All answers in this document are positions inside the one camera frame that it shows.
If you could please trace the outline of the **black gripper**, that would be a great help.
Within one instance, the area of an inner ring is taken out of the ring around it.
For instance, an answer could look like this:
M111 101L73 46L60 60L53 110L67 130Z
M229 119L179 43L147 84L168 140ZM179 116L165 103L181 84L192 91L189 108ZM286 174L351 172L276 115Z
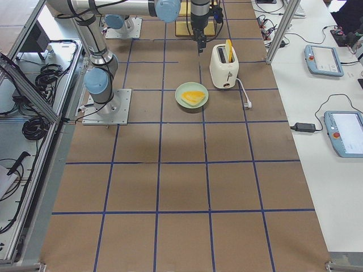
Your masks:
M206 48L204 29L208 25L210 10L209 0L191 0L191 25L193 34L198 36L198 53Z

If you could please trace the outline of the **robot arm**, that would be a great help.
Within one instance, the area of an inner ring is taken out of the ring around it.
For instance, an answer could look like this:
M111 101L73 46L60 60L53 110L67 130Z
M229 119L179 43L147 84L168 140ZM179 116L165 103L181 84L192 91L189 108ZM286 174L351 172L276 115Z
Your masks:
M83 35L94 68L86 73L85 85L94 101L96 113L109 114L119 110L120 102L112 90L117 71L114 54L108 49L96 22L96 15L150 15L165 23L174 22L181 8L180 1L68 1L78 32Z
M48 1L59 18L86 20L93 15L137 15L171 23L179 16L180 1Z

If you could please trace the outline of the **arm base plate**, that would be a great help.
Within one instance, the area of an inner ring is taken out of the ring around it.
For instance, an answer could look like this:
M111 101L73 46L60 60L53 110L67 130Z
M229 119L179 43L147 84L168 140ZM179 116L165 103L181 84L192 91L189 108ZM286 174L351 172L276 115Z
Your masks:
M91 95L88 96L88 103L94 104L87 107L85 117L82 118L83 125L127 125L132 89L113 90L113 99L102 107L95 104Z
M139 39L141 26L142 18L128 18L119 29L109 27L105 38L109 40Z

